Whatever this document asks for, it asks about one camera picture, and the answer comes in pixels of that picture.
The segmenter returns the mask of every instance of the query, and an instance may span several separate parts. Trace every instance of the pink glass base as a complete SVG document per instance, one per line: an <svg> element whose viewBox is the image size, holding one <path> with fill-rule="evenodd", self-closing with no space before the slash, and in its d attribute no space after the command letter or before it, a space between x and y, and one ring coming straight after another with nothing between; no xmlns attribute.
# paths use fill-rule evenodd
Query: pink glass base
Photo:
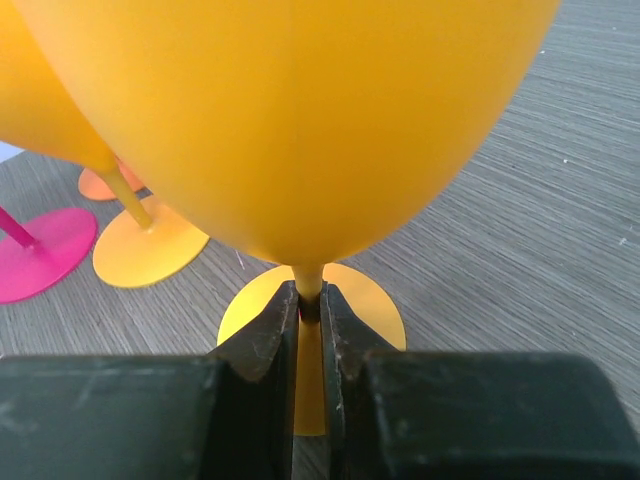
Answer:
<svg viewBox="0 0 640 480"><path fill-rule="evenodd" d="M96 217L81 208L45 213L23 227L38 243L25 248L11 237L0 240L0 305L53 287L85 259L98 235Z"/></svg>

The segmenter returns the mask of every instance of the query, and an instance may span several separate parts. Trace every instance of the wood grain surface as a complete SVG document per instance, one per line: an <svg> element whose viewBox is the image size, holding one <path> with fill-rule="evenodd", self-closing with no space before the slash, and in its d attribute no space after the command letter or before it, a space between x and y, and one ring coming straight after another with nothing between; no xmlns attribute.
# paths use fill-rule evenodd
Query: wood grain surface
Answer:
<svg viewBox="0 0 640 480"><path fill-rule="evenodd" d="M121 208L84 200L79 172L20 154L0 165L0 205L22 221L82 206L104 227ZM410 348L586 354L640 428L640 2L566 1L464 172L346 263L391 294ZM268 267L211 241L175 277L127 291L86 261L45 295L0 307L0 353L207 352L226 305ZM296 478L324 478L323 448L297 443Z"/></svg>

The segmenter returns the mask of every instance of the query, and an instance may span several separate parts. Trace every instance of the pink stem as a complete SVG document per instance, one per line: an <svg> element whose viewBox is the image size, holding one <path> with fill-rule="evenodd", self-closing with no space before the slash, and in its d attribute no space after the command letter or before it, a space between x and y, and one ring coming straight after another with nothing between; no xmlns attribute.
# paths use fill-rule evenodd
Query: pink stem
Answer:
<svg viewBox="0 0 640 480"><path fill-rule="evenodd" d="M32 247L38 243L38 241L3 208L0 208L0 230L7 232L7 235L24 248Z"/></svg>

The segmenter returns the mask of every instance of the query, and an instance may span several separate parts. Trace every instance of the gray table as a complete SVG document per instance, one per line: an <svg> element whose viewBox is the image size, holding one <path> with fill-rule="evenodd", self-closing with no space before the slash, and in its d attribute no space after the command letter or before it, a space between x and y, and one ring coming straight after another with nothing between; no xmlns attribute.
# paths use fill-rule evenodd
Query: gray table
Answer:
<svg viewBox="0 0 640 480"><path fill-rule="evenodd" d="M104 227L120 207L84 200L79 171L21 154L0 165L0 205L20 220L82 206ZM566 1L464 172L347 263L396 300L411 348L587 354L640 427L640 2ZM0 352L207 352L233 295L266 268L211 241L175 277L125 291L87 261L47 294L0 307ZM322 478L321 446L299 442L297 478Z"/></svg>

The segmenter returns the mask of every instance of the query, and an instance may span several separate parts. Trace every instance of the round base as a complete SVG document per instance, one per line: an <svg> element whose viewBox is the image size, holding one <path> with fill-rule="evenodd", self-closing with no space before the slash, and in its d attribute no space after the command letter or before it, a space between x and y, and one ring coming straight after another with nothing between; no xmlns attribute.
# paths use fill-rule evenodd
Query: round base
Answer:
<svg viewBox="0 0 640 480"><path fill-rule="evenodd" d="M400 313L387 293L366 275L337 263L325 266L323 278L338 286L355 314L399 350L407 347ZM253 320L282 282L293 280L290 267L277 267L253 279L225 312L218 345ZM324 435L324 381L320 325L300 322L294 433Z"/></svg>
<svg viewBox="0 0 640 480"><path fill-rule="evenodd" d="M81 208L45 213L23 227L38 243L25 248L10 237L0 240L0 305L60 282L89 254L98 234L96 217Z"/></svg>
<svg viewBox="0 0 640 480"><path fill-rule="evenodd" d="M118 164L125 181L129 184L134 192L138 192L144 188L144 184L122 163ZM96 202L106 202L115 200L116 196L106 183L92 170L85 168L78 178L78 190L80 193Z"/></svg>
<svg viewBox="0 0 640 480"><path fill-rule="evenodd" d="M93 251L93 267L102 281L114 287L152 285L187 266L209 237L151 195L141 200L154 219L142 230L122 212L105 228Z"/></svg>

